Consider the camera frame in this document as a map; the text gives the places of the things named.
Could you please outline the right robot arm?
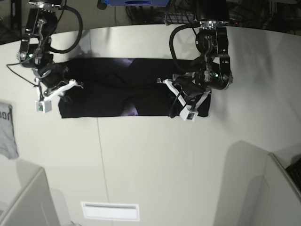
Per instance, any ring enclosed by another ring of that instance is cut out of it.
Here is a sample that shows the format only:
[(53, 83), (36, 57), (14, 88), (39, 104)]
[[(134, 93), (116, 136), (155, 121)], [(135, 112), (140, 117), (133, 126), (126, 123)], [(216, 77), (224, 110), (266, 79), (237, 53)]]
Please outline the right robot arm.
[[(67, 6), (64, 0), (31, 0), (30, 9), (24, 34), (17, 58), (21, 66), (32, 69), (38, 92), (38, 103), (50, 101), (53, 97), (63, 96), (73, 87), (82, 87), (81, 82), (67, 79), (68, 67), (54, 63), (54, 54), (66, 54), (74, 50), (82, 36), (83, 21), (80, 13)], [(79, 23), (78, 35), (67, 49), (55, 49), (51, 46), (51, 36), (55, 33), (60, 18), (56, 12), (72, 12)]]

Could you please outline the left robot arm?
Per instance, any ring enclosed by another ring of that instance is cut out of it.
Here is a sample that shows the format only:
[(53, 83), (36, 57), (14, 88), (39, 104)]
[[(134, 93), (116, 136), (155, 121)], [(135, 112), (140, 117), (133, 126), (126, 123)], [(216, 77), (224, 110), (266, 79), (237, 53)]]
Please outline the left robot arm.
[[(233, 82), (230, 67), (229, 40), (226, 23), (230, 21), (227, 3), (224, 0), (194, 0), (192, 2), (193, 21), (176, 27), (169, 37), (169, 49), (176, 68), (181, 74), (163, 82), (177, 91), (171, 104), (183, 100), (183, 109), (197, 109), (197, 104), (211, 90), (225, 90)], [(195, 45), (200, 55), (191, 61), (189, 67), (180, 64), (175, 48), (176, 34), (186, 29), (199, 29), (195, 35)]]

